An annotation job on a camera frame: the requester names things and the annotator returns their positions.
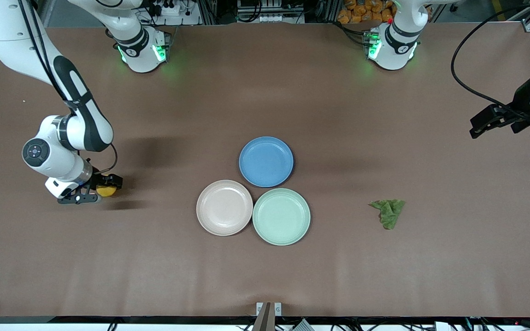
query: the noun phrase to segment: table surface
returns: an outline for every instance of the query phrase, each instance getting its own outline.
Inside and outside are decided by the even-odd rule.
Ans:
[[[416,56],[384,71],[331,25],[183,27],[148,74],[120,62],[103,29],[53,29],[115,130],[124,189],[57,205],[23,163],[54,90],[0,63],[0,315],[530,316],[530,139],[478,140],[488,105],[449,73],[475,25],[427,25]],[[530,34],[484,26],[459,54],[470,86],[510,101],[530,77]],[[243,180],[246,142],[276,136],[296,166],[281,185],[311,207],[295,245],[248,225],[217,237],[196,200]],[[111,149],[87,154],[97,167]],[[404,199],[395,230],[368,203]]]

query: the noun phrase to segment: plate rim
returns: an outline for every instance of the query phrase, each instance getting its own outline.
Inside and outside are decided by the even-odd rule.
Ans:
[[[276,244],[276,243],[272,243],[271,241],[265,239],[263,237],[263,235],[261,235],[261,233],[259,233],[259,230],[257,230],[257,226],[256,224],[258,224],[258,222],[255,222],[255,211],[257,210],[257,205],[259,205],[259,201],[261,200],[261,198],[263,198],[265,195],[271,195],[273,193],[271,192],[280,192],[280,191],[289,191],[289,192],[292,192],[293,194],[296,194],[298,195],[299,197],[301,197],[301,200],[302,202],[305,204],[305,209],[308,211],[307,213],[307,224],[306,224],[306,227],[305,227],[305,231],[304,233],[298,237],[297,239],[295,239],[294,241],[291,241],[290,243],[286,243],[286,244]],[[255,231],[257,232],[257,234],[259,235],[259,237],[261,237],[261,239],[263,239],[265,242],[271,244],[271,245],[276,245],[276,246],[288,246],[288,245],[293,245],[295,243],[297,243],[298,241],[300,241],[307,233],[308,233],[308,230],[310,230],[310,225],[311,225],[311,218],[312,218],[312,214],[311,214],[311,211],[310,211],[310,206],[308,205],[308,201],[305,200],[305,198],[300,194],[300,193],[297,193],[297,191],[294,191],[294,190],[290,190],[288,188],[284,188],[284,187],[279,187],[279,188],[274,188],[273,190],[269,190],[265,193],[263,193],[259,199],[257,199],[256,203],[254,204],[253,206],[253,215],[252,215],[252,219],[253,219],[253,228],[255,229]]]
[[[219,237],[227,237],[229,235],[234,235],[234,234],[239,233],[244,228],[246,228],[248,223],[251,222],[251,219],[253,218],[253,213],[251,212],[249,217],[248,217],[248,219],[246,220],[246,222],[245,221],[242,222],[243,225],[242,225],[242,227],[239,230],[234,231],[233,233],[227,233],[227,234],[214,233],[211,230],[207,229],[206,226],[204,226],[202,220],[200,219],[200,209],[201,209],[201,205],[203,205],[203,204],[200,204],[200,202],[205,201],[205,198],[202,199],[202,196],[207,194],[206,192],[208,191],[208,189],[210,189],[210,188],[212,188],[214,186],[217,186],[217,184],[224,184],[224,183],[232,184],[231,186],[228,186],[228,187],[233,187],[234,185],[238,185],[239,188],[241,188],[240,191],[242,191],[242,193],[248,198],[250,210],[254,209],[254,203],[253,203],[253,198],[251,196],[251,193],[248,191],[248,189],[246,187],[244,187],[244,185],[242,185],[239,182],[236,182],[234,180],[229,180],[229,179],[222,179],[222,180],[217,180],[216,182],[210,183],[208,186],[206,186],[202,190],[202,192],[200,193],[200,195],[197,198],[197,202],[196,202],[196,218],[197,218],[198,222],[200,223],[200,225],[202,226],[202,228],[204,228],[204,230],[208,231],[211,234],[218,235]]]
[[[246,153],[248,153],[247,150],[248,150],[249,145],[253,144],[257,140],[263,140],[263,139],[272,139],[273,141],[276,141],[278,143],[278,146],[282,147],[282,149],[284,151],[288,151],[289,152],[288,155],[290,155],[290,159],[291,159],[290,171],[288,172],[288,174],[284,177],[284,179],[282,179],[281,182],[273,184],[273,185],[270,185],[270,186],[262,186],[262,185],[259,185],[259,184],[255,183],[255,182],[253,182],[252,180],[250,180],[247,177],[246,173],[244,171],[242,171],[242,157],[243,157],[243,155],[246,155]],[[295,163],[295,161],[294,161],[294,153],[292,152],[292,149],[290,148],[290,146],[288,144],[286,144],[285,141],[283,141],[283,140],[281,140],[281,139],[279,139],[277,137],[273,137],[273,136],[261,136],[261,137],[257,137],[257,138],[252,139],[251,141],[249,141],[248,143],[246,143],[244,145],[244,147],[240,151],[240,155],[238,156],[238,169],[240,170],[240,173],[241,173],[242,177],[247,182],[249,182],[251,185],[256,186],[256,187],[263,187],[263,188],[275,187],[275,186],[281,185],[282,183],[286,182],[286,180],[288,180],[288,178],[292,175],[292,171],[294,169],[294,163]]]

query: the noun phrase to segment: blue plate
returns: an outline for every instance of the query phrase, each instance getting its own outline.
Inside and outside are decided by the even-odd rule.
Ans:
[[[282,184],[292,173],[294,155],[283,141],[260,137],[244,146],[238,166],[242,176],[252,185],[273,187]]]

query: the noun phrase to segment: pile of orange objects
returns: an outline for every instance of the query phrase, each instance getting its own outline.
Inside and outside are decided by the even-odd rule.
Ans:
[[[397,10],[392,0],[345,0],[345,9],[341,9],[337,21],[342,24],[372,19],[388,22],[394,18]]]

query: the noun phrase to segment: plate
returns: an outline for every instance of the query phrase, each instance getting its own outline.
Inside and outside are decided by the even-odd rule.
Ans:
[[[283,141],[273,137],[253,139],[244,146],[238,159],[242,176],[259,187],[285,182],[294,167],[294,155]]]
[[[275,188],[261,195],[253,210],[253,226],[272,245],[291,245],[310,227],[310,208],[296,191]]]
[[[251,194],[233,180],[219,180],[208,185],[196,205],[200,224],[215,235],[238,233],[248,224],[252,211]]]

